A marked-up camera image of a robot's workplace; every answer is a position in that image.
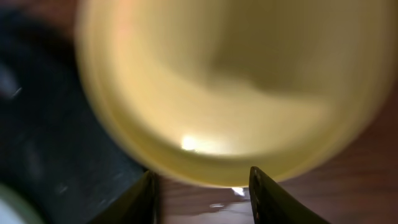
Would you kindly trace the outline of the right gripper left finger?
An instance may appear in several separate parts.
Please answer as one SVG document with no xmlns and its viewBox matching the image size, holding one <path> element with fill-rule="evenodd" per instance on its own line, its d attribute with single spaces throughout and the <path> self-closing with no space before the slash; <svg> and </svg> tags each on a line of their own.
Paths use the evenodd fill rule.
<svg viewBox="0 0 398 224">
<path fill-rule="evenodd" d="M 144 175 L 91 224 L 153 224 L 157 216 L 157 176 L 152 171 Z"/>
</svg>

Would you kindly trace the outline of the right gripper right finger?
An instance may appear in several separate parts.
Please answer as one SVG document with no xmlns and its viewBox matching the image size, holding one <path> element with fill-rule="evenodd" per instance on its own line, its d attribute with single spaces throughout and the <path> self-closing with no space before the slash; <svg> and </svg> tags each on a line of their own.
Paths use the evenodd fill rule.
<svg viewBox="0 0 398 224">
<path fill-rule="evenodd" d="M 258 167 L 251 167 L 249 194 L 255 224 L 328 224 Z"/>
</svg>

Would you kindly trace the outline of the light green plate front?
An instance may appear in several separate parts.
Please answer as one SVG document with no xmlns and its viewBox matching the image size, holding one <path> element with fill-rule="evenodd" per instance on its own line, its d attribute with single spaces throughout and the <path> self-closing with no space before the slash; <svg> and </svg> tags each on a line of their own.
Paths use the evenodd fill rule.
<svg viewBox="0 0 398 224">
<path fill-rule="evenodd" d="M 44 224 L 38 211 L 19 193 L 1 184 L 1 224 Z"/>
</svg>

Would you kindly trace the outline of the yellow round plate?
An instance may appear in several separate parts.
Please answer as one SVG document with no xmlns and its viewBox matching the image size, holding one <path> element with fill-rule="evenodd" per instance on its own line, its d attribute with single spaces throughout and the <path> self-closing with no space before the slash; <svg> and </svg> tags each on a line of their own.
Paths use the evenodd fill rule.
<svg viewBox="0 0 398 224">
<path fill-rule="evenodd" d="M 80 79 L 123 151 L 168 177 L 246 187 L 332 158 L 397 64 L 397 2 L 80 1 Z"/>
</svg>

